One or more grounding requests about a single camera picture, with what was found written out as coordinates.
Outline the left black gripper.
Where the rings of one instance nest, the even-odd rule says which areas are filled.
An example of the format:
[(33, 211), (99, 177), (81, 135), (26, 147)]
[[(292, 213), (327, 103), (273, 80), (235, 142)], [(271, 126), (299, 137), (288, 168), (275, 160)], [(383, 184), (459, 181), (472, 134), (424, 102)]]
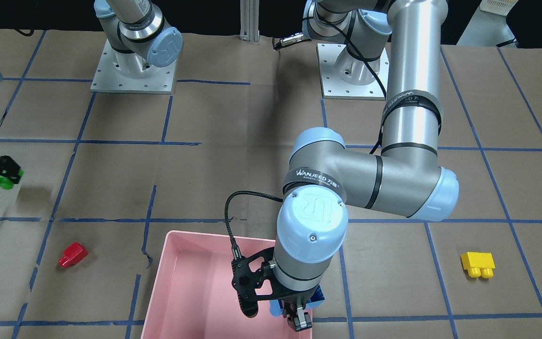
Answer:
[(312, 316), (306, 311), (310, 302), (311, 298), (295, 303), (278, 300), (281, 315), (286, 318), (288, 326), (295, 332), (310, 330), (313, 327)]

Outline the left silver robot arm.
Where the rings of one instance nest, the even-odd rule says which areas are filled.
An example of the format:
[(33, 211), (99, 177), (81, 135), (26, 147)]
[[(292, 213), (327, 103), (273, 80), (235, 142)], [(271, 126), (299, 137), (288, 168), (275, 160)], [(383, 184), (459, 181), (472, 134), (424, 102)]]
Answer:
[(273, 264), (263, 264), (271, 299), (282, 300), (296, 331), (311, 326), (306, 303), (346, 237), (347, 206), (441, 221), (456, 206), (459, 184), (438, 165), (443, 121), (439, 100), (441, 25), (446, 0), (310, 0), (303, 33), (345, 43), (367, 65), (391, 33), (380, 155), (347, 150), (329, 128), (307, 129), (289, 159), (278, 213)]

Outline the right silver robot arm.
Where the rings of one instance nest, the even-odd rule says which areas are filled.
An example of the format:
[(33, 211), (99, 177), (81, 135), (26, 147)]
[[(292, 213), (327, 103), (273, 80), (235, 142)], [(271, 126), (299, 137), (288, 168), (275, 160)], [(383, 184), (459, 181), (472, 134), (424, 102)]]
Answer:
[[(91, 91), (171, 94), (183, 37), (161, 9), (151, 0), (95, 0), (93, 7), (107, 41)], [(23, 175), (16, 161), (0, 156), (0, 188), (13, 188)]]

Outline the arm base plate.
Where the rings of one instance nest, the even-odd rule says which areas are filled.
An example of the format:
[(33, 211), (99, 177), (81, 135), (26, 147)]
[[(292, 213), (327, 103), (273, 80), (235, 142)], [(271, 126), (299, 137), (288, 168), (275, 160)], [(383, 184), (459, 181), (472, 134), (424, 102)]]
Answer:
[(378, 60), (370, 62), (379, 83), (364, 65), (353, 58), (344, 44), (318, 43), (322, 96), (326, 99), (385, 100), (380, 84), (387, 88), (390, 61), (384, 48)]
[(174, 91), (178, 60), (164, 67), (156, 67), (141, 56), (123, 54), (105, 42), (91, 91), (109, 94), (163, 94)]

